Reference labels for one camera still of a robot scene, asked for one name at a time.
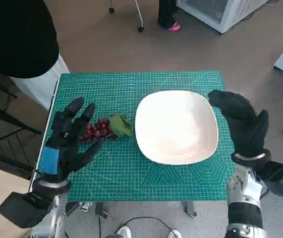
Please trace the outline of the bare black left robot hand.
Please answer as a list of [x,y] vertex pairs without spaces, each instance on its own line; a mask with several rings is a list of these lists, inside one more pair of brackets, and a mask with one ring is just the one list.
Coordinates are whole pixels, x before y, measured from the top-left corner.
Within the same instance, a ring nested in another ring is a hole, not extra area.
[[103,145],[96,140],[85,152],[78,152],[79,137],[85,134],[95,104],[90,103],[81,116],[76,114],[84,104],[84,98],[72,101],[63,111],[55,113],[51,130],[52,134],[42,149],[40,158],[41,179],[51,183],[65,181],[69,174],[76,172],[93,161],[93,157]]

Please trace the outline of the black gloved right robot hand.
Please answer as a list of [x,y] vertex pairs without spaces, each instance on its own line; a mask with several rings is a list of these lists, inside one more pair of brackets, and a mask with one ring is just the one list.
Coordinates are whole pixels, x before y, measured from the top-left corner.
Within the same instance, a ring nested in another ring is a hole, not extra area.
[[265,137],[269,128],[269,114],[256,114],[251,103],[242,95],[213,90],[208,94],[211,106],[221,110],[225,117],[236,154],[245,158],[265,153]]

